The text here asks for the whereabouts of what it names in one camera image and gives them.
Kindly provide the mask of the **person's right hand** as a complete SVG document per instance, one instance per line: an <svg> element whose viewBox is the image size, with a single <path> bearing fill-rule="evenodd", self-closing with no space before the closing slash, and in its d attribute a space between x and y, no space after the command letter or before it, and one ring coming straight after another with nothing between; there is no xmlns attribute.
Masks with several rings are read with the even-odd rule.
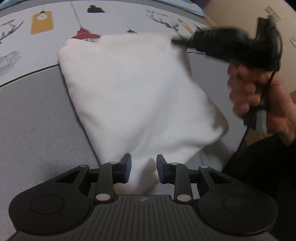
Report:
<svg viewBox="0 0 296 241"><path fill-rule="evenodd" d="M229 98L233 101L233 111L237 116L244 116L251 107L260 105L261 96L256 88L267 85L271 73L230 64L228 74L228 85L231 88ZM292 144L295 141L295 104L277 74L264 98L267 101L267 131L279 135L286 145Z"/></svg>

